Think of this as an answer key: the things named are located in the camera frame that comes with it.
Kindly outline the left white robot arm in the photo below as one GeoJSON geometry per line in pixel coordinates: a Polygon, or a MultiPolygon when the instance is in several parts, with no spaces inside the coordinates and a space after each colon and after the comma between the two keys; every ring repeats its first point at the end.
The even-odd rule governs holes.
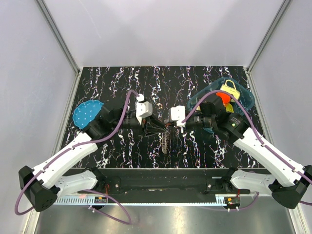
{"type": "Polygon", "coordinates": [[[64,148],[43,163],[19,172],[21,195],[25,195],[32,209],[42,212],[55,201],[75,192],[105,188],[105,176],[98,169],[89,168],[76,175],[65,176],[77,162],[97,151],[119,129],[138,130],[143,137],[163,133],[165,124],[153,115],[151,103],[138,102],[133,111],[126,107],[110,108],[98,100],[80,104],[73,114],[74,124],[81,132],[64,148]]]}

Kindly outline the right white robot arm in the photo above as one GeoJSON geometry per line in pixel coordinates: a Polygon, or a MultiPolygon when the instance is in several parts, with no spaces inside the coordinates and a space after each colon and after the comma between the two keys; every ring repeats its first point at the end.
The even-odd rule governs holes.
{"type": "Polygon", "coordinates": [[[311,165],[303,166],[277,150],[255,129],[251,120],[227,112],[218,95],[207,97],[199,111],[187,113],[184,106],[169,109],[169,123],[181,129],[212,128],[220,138],[251,155],[269,174],[230,168],[217,182],[217,189],[226,193],[249,190],[271,195],[280,205],[294,209],[312,183],[311,165]]]}

